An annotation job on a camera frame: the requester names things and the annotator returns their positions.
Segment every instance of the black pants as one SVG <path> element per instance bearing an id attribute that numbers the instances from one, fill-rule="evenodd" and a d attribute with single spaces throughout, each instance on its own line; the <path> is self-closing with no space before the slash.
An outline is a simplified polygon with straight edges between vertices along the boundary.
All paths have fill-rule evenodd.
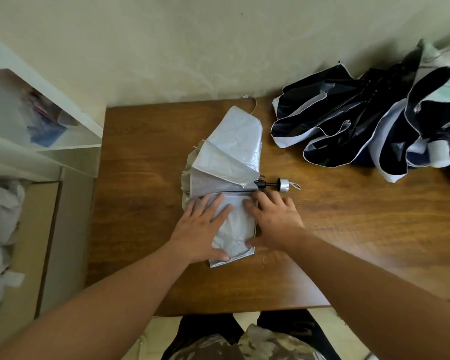
<path id="1" fill-rule="evenodd" d="M 306 309 L 264 311 L 258 317 L 257 326 L 293 336 L 321 352 L 327 360 L 340 360 L 324 332 Z M 216 334 L 221 335 L 230 345 L 235 345 L 244 331 L 231 313 L 183 316 L 175 339 L 163 353 L 162 360 L 168 360 L 177 351 Z"/>

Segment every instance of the wooden table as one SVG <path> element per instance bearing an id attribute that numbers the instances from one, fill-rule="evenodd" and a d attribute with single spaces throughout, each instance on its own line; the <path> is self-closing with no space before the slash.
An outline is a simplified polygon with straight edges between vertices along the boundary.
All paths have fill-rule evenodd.
<path id="1" fill-rule="evenodd" d="M 233 105 L 252 112 L 252 99 L 109 108 L 90 239 L 92 284 L 155 251 L 182 215 L 180 176 L 187 155 Z M 392 184 L 376 170 L 324 168 L 279 149 L 270 137 L 271 100 L 253 114 L 263 125 L 260 171 L 288 178 L 306 227 L 324 240 L 450 299 L 450 183 L 439 169 L 410 172 Z M 217 268 L 191 265 L 157 315 L 245 312 L 324 306 L 328 302 L 281 252 Z"/>

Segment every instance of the finger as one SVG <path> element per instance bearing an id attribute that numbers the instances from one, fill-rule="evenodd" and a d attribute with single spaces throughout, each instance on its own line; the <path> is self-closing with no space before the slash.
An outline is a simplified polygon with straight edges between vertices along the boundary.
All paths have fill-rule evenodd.
<path id="1" fill-rule="evenodd" d="M 191 217 L 193 218 L 199 218 L 204 213 L 205 206 L 208 203 L 208 200 L 210 199 L 211 194 L 207 194 L 205 197 L 203 197 L 198 204 L 195 205 L 195 210 L 193 210 L 193 213 Z"/>
<path id="2" fill-rule="evenodd" d="M 244 199 L 243 200 L 243 207 L 245 207 L 245 210 L 252 215 L 252 217 L 255 220 L 258 220 L 260 215 L 262 214 L 262 210 L 255 206 L 253 202 L 250 199 Z"/>
<path id="3" fill-rule="evenodd" d="M 273 205 L 273 202 L 268 198 L 268 196 L 263 193 L 261 190 L 256 190 L 252 193 L 252 197 L 256 199 L 262 208 L 271 207 Z"/>
<path id="4" fill-rule="evenodd" d="M 210 260 L 220 260 L 222 262 L 228 262 L 230 260 L 228 254 L 219 248 L 212 248 L 208 257 Z"/>
<path id="5" fill-rule="evenodd" d="M 204 217 L 204 219 L 210 221 L 215 216 L 215 212 L 217 212 L 218 206 L 223 202 L 224 199 L 225 194 L 223 193 L 220 193 L 217 197 L 215 197 L 213 202 L 210 204 L 210 206 L 207 207 L 207 209 L 203 213 L 202 216 Z"/>
<path id="6" fill-rule="evenodd" d="M 286 206 L 296 210 L 295 204 L 293 203 L 293 200 L 290 197 L 284 197 L 283 202 L 285 203 Z"/>
<path id="7" fill-rule="evenodd" d="M 192 215 L 192 211 L 193 211 L 193 206 L 195 205 L 195 200 L 191 200 L 190 202 L 188 202 L 188 204 L 186 205 L 186 209 L 185 212 L 183 213 L 182 218 L 189 218 Z"/>
<path id="8" fill-rule="evenodd" d="M 233 211 L 233 206 L 231 204 L 228 204 L 219 214 L 218 216 L 216 216 L 213 220 L 212 223 L 214 225 L 216 225 L 217 230 L 223 225 L 223 223 L 225 222 L 225 220 L 227 219 L 228 215 L 230 214 L 230 212 Z"/>
<path id="9" fill-rule="evenodd" d="M 274 204 L 279 205 L 279 206 L 285 205 L 284 201 L 282 199 L 282 196 L 276 190 L 268 190 L 267 194 Z"/>
<path id="10" fill-rule="evenodd" d="M 245 242 L 245 245 L 246 245 L 248 248 L 252 248 L 252 247 L 254 247 L 254 246 L 265 246 L 264 240 L 262 239 L 261 236 L 249 238 L 249 239 Z"/>

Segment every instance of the person's right arm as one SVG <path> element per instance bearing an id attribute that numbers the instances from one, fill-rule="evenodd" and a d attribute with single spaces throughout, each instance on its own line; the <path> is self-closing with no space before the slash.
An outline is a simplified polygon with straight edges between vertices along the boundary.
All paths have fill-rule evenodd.
<path id="1" fill-rule="evenodd" d="M 247 245 L 286 252 L 378 359 L 450 359 L 449 302 L 314 236 L 290 198 L 269 195 L 244 201 L 262 230 Z"/>

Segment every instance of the patterned wallpaper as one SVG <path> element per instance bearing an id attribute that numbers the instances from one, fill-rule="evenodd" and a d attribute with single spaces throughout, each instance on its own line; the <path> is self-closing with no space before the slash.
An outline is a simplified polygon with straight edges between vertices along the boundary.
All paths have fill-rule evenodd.
<path id="1" fill-rule="evenodd" d="M 86 113 L 263 96 L 450 43 L 450 0 L 0 0 L 0 40 Z"/>

